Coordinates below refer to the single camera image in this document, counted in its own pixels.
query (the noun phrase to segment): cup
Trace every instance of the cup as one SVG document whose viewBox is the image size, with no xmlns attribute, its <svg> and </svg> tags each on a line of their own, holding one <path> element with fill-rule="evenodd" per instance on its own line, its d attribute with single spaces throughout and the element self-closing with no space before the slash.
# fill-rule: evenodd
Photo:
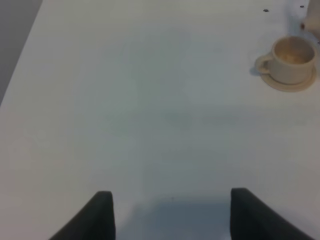
<svg viewBox="0 0 320 240">
<path fill-rule="evenodd" d="M 308 80 L 317 60 L 315 47 L 298 36 L 287 36 L 276 41 L 269 54 L 255 61 L 260 74 L 268 74 L 286 85 L 295 85 Z"/>
</svg>

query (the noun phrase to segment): white table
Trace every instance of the white table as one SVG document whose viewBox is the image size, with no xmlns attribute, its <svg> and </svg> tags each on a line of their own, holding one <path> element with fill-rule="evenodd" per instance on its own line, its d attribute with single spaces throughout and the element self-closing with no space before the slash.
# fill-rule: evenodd
<svg viewBox="0 0 320 240">
<path fill-rule="evenodd" d="M 0 107 L 0 238 L 108 190 L 118 239 L 226 239 L 233 187 L 319 238 L 320 82 L 252 71 L 307 4 L 44 0 Z"/>
</svg>

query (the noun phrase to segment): gray floor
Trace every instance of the gray floor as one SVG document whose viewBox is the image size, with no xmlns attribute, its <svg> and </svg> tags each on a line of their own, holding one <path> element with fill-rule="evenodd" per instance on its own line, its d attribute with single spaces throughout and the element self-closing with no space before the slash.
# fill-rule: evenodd
<svg viewBox="0 0 320 240">
<path fill-rule="evenodd" d="M 0 104 L 42 0 L 0 0 Z"/>
</svg>

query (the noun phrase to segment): cup handle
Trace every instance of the cup handle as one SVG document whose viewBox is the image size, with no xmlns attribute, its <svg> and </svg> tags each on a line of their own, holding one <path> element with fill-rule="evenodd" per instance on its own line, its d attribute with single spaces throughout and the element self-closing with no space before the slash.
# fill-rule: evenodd
<svg viewBox="0 0 320 240">
<path fill-rule="evenodd" d="M 260 74 L 269 74 L 270 71 L 268 69 L 268 67 L 266 66 L 266 63 L 271 61 L 272 59 L 274 59 L 271 54 L 267 54 L 265 56 L 261 56 L 259 57 L 256 61 L 255 61 L 255 69 L 260 73 Z"/>
</svg>

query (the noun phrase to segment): small object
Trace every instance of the small object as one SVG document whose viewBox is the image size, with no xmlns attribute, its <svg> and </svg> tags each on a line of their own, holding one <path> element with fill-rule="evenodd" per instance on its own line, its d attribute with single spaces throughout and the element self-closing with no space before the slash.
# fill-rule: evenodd
<svg viewBox="0 0 320 240">
<path fill-rule="evenodd" d="M 261 78 L 271 87 L 298 92 L 311 86 L 316 78 L 317 51 L 312 43 L 298 36 L 276 41 L 269 54 L 255 61 Z"/>
<path fill-rule="evenodd" d="M 320 40 L 320 1 L 310 0 L 306 18 L 300 24 L 301 30 L 312 33 Z"/>
</svg>

